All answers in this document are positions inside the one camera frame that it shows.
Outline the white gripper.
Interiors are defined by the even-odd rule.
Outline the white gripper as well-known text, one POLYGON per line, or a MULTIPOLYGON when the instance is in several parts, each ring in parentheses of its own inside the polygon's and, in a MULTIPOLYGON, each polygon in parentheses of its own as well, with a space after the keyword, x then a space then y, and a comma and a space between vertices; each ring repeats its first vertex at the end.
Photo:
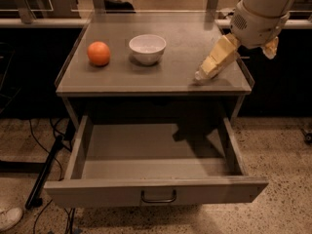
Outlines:
POLYGON ((248 49, 262 47, 262 52, 268 59, 276 57, 279 38, 277 37, 284 27, 290 14, 269 18, 250 12, 240 1, 230 21, 231 33, 222 35, 209 55, 199 66, 211 80, 223 68, 238 58, 237 50, 241 46, 248 49))

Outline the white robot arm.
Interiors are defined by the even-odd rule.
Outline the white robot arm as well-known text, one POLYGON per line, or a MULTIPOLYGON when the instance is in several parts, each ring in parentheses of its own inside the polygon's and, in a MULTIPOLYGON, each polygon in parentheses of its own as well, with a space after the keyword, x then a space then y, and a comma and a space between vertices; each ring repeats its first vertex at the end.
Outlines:
POLYGON ((273 59, 278 35, 290 17, 295 0, 240 0, 230 20, 230 32, 222 35, 195 73, 197 81, 210 80, 237 59, 240 46, 261 48, 273 59))

